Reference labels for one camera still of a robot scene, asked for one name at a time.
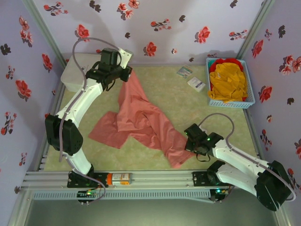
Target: blue plastic basket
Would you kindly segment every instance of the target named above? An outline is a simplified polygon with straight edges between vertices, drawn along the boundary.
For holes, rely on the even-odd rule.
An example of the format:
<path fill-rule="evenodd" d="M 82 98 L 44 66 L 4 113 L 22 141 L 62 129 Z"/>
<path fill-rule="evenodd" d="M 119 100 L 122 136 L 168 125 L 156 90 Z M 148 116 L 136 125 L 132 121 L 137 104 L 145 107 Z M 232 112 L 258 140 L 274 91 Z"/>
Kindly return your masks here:
<path fill-rule="evenodd" d="M 206 60 L 208 91 L 210 90 L 209 68 L 216 60 L 217 60 L 217 58 L 207 58 L 207 60 Z M 230 101 L 230 102 L 224 103 L 221 100 L 213 100 L 210 97 L 208 97 L 208 104 L 210 106 L 235 107 L 235 108 L 245 108 L 246 109 L 249 106 L 255 104 L 255 98 L 254 98 L 254 94 L 253 94 L 253 90 L 252 90 L 252 86 L 251 86 L 249 72 L 248 72 L 248 69 L 246 67 L 246 62 L 244 60 L 238 60 L 238 61 L 242 64 L 242 66 L 244 68 L 244 73 L 245 73 L 245 76 L 246 76 L 246 79 L 247 79 L 248 97 L 247 97 L 246 101 Z"/>

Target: wall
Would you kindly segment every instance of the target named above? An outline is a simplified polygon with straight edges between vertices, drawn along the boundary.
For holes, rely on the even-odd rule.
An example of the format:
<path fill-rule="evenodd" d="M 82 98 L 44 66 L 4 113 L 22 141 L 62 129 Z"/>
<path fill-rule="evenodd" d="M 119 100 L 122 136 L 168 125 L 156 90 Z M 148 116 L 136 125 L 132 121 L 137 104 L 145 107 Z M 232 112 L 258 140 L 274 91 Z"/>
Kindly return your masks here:
<path fill-rule="evenodd" d="M 66 59 L 79 37 L 96 37 L 132 51 L 135 64 L 204 64 L 236 56 L 263 0 L 32 1 Z M 77 52 L 104 47 L 92 40 Z"/>
<path fill-rule="evenodd" d="M 264 156 L 287 170 L 297 200 L 287 202 L 292 225 L 301 215 L 301 1 L 276 1 L 245 60 L 256 104 L 250 108 Z"/>
<path fill-rule="evenodd" d="M 5 226 L 41 145 L 63 69 L 21 1 L 2 0 L 0 19 L 0 225 Z"/>

